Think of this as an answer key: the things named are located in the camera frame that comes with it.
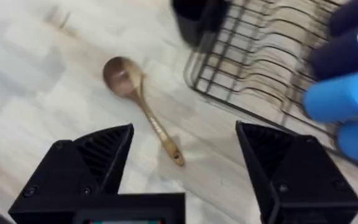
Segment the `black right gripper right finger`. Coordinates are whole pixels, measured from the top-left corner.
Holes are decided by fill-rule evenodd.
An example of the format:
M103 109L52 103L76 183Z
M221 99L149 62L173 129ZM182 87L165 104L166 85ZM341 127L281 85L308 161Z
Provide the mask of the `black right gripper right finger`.
M358 196L314 136L237 121L262 223L350 224Z

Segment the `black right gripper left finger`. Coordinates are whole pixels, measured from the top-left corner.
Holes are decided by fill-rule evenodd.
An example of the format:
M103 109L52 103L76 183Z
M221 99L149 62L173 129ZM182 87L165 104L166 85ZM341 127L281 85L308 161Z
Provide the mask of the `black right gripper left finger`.
M126 124L56 141L8 214L16 223L72 223L80 200L118 193L133 135Z

